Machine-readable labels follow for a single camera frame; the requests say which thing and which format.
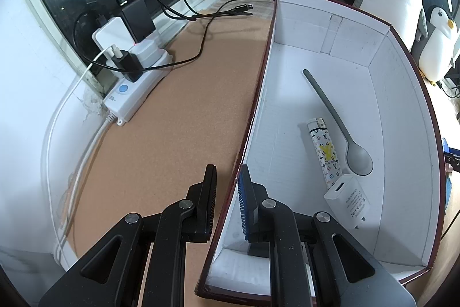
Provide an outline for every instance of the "blue object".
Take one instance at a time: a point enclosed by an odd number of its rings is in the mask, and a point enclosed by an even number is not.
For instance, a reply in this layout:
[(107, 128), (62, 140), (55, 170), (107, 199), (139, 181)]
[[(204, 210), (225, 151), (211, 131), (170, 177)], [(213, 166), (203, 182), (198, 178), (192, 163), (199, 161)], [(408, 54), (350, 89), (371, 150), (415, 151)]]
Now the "blue object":
[[(443, 149), (444, 152), (449, 152), (449, 153), (452, 153), (452, 154), (460, 155), (460, 154), (458, 154), (459, 151), (457, 149), (449, 148), (449, 145), (447, 145), (447, 141), (446, 141), (445, 138), (442, 139), (442, 149)], [(447, 205), (449, 203), (451, 191), (452, 191), (452, 182), (450, 181), (450, 177), (446, 176), (446, 204), (444, 206), (444, 213), (447, 210)]]
[(241, 225), (243, 227), (244, 239), (249, 240), (247, 226), (246, 226), (246, 217), (247, 217), (248, 208), (246, 207), (247, 201), (246, 201), (246, 195), (244, 193), (244, 182), (243, 182), (243, 176), (241, 172), (240, 172), (240, 175), (238, 176), (238, 197), (240, 198)]

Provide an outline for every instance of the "power strip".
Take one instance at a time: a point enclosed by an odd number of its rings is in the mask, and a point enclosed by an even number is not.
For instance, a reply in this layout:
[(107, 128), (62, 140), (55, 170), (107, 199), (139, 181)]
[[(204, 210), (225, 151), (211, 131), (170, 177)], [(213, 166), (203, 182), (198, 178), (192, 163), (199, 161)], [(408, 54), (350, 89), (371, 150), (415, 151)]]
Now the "power strip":
[[(153, 66), (162, 66), (173, 61), (167, 51), (162, 51), (162, 57)], [(123, 125), (136, 113), (145, 102), (153, 88), (171, 71), (172, 67), (155, 69), (144, 72), (136, 81), (125, 78), (119, 79), (113, 89), (104, 99), (105, 106), (118, 118), (117, 124)]]

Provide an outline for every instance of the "white usb adapter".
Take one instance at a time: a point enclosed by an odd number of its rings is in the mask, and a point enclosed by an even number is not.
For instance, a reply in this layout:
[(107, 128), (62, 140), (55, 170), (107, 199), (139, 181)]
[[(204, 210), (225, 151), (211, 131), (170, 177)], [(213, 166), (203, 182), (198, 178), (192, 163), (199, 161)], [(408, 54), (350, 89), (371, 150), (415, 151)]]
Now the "white usb adapter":
[[(134, 43), (131, 34), (120, 17), (113, 17), (104, 26), (93, 33), (93, 40), (103, 50), (112, 44), (119, 50), (128, 51), (135, 56), (143, 68), (171, 64), (173, 57), (164, 49), (159, 48), (160, 35), (155, 30), (139, 43)], [(105, 53), (107, 65), (116, 68), (112, 61), (114, 53), (112, 49)], [(113, 71), (120, 79), (104, 99), (105, 106), (117, 118), (117, 124), (123, 125), (128, 122), (144, 103), (149, 93), (155, 86), (172, 70), (171, 66), (162, 69), (152, 69), (131, 82), (123, 77), (121, 72)]]
[(337, 221), (348, 230), (359, 226), (370, 208), (363, 188), (352, 174), (340, 176), (334, 186), (324, 194), (324, 199)]

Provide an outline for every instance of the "gray spoon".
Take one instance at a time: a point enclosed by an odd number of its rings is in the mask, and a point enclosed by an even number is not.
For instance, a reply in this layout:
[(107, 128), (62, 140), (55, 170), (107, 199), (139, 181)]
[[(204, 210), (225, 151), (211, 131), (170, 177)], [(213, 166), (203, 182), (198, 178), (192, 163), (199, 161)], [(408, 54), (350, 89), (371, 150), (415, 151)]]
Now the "gray spoon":
[(303, 72), (311, 86), (313, 86), (314, 90), (317, 92), (319, 98), (321, 98), (323, 103), (326, 105), (327, 109), (331, 113), (332, 117), (334, 118), (335, 122), (339, 126), (345, 139), (348, 142), (348, 149), (346, 152), (346, 162), (348, 167), (353, 173), (359, 176), (367, 176), (372, 172), (373, 169), (371, 156), (364, 148), (353, 141), (353, 138), (351, 138), (350, 133), (348, 132), (347, 128), (345, 128), (345, 124), (342, 122), (339, 114), (336, 112), (335, 108), (332, 106), (326, 94), (324, 94), (323, 90), (318, 85), (318, 82), (316, 82), (316, 80), (313, 78), (311, 73), (307, 69), (304, 69)]

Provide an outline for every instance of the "white cable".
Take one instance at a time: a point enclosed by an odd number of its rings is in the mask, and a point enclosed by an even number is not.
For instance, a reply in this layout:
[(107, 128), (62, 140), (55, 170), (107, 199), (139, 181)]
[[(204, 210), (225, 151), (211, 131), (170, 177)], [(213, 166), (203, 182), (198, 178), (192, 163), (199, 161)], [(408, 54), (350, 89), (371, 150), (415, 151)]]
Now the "white cable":
[(104, 120), (104, 123), (102, 123), (101, 127), (99, 128), (99, 130), (94, 135), (93, 140), (91, 141), (90, 145), (88, 146), (88, 149), (87, 149), (87, 151), (86, 151), (86, 153), (85, 153), (85, 155), (83, 157), (83, 160), (80, 163), (80, 166), (79, 166), (78, 171), (77, 171), (77, 176), (76, 176), (75, 181), (74, 181), (74, 186), (72, 188), (72, 193), (70, 195), (70, 199), (69, 199), (69, 202), (68, 202), (67, 215), (66, 215), (65, 222), (64, 222), (64, 225), (63, 225), (63, 229), (62, 229), (63, 236), (62, 236), (61, 241), (60, 241), (61, 244), (63, 244), (65, 239), (66, 239), (65, 233), (67, 231), (67, 227), (68, 227), (68, 225), (70, 223), (70, 218), (71, 218), (72, 212), (74, 210), (75, 194), (76, 194), (76, 192), (78, 190), (78, 186), (80, 184), (81, 175), (82, 175), (82, 173), (83, 173), (83, 171), (85, 169), (85, 166), (86, 166), (89, 158), (93, 154), (93, 151), (96, 148), (96, 145), (98, 144), (100, 138), (102, 137), (102, 135), (105, 133), (105, 131), (107, 130), (109, 125), (114, 120), (116, 120), (116, 116), (110, 112), (109, 115)]
[[(102, 50), (99, 54), (96, 55), (96, 57), (93, 59), (93, 62), (95, 62), (97, 59), (99, 59), (99, 57), (105, 52), (107, 51), (108, 49), (111, 49), (112, 46), (109, 46), (107, 47), (106, 49)], [(83, 72), (83, 74), (81, 75), (81, 77), (78, 79), (77, 83), (74, 85), (74, 87), (70, 90), (70, 92), (67, 94), (67, 96), (65, 97), (65, 99), (63, 100), (63, 102), (61, 103), (61, 105), (59, 106), (58, 110), (56, 111), (56, 114), (54, 115), (54, 119), (53, 119), (53, 122), (51, 123), (51, 128), (50, 128), (50, 134), (48, 136), (48, 144), (47, 144), (47, 157), (46, 157), (46, 171), (47, 171), (47, 188), (48, 188), (48, 202), (49, 202), (49, 206), (50, 206), (50, 215), (51, 215), (51, 225), (53, 227), (53, 230), (54, 230), (54, 236), (56, 237), (56, 241), (57, 241), (57, 245), (59, 247), (59, 251), (61, 252), (61, 256), (63, 257), (64, 259), (64, 262), (67, 266), (67, 270), (70, 268), (69, 265), (68, 265), (68, 261), (67, 259), (65, 258), (65, 255), (64, 255), (64, 251), (62, 250), (62, 246), (61, 246), (61, 242), (59, 241), (59, 236), (58, 236), (58, 231), (56, 229), (56, 226), (54, 224), (54, 215), (53, 215), (53, 207), (52, 207), (52, 202), (51, 202), (51, 188), (50, 188), (50, 146), (51, 146), (51, 136), (53, 135), (53, 130), (54, 130), (54, 126), (56, 125), (56, 121), (58, 119), (58, 116), (59, 114), (61, 113), (65, 103), (68, 101), (68, 99), (70, 98), (70, 96), (72, 95), (72, 93), (75, 91), (75, 89), (77, 88), (77, 86), (80, 84), (80, 82), (83, 80), (85, 74), (90, 70), (90, 68), (93, 66), (93, 64), (90, 64), (86, 69), (85, 71)]]

